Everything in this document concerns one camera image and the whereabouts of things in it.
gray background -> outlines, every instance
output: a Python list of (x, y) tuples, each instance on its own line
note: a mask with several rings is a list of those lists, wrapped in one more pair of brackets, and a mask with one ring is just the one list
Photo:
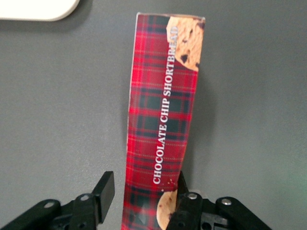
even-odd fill
[(120, 229), (137, 12), (207, 19), (183, 171), (275, 230), (307, 226), (307, 2), (82, 0), (62, 21), (0, 22), (0, 226), (46, 198), (116, 195)]

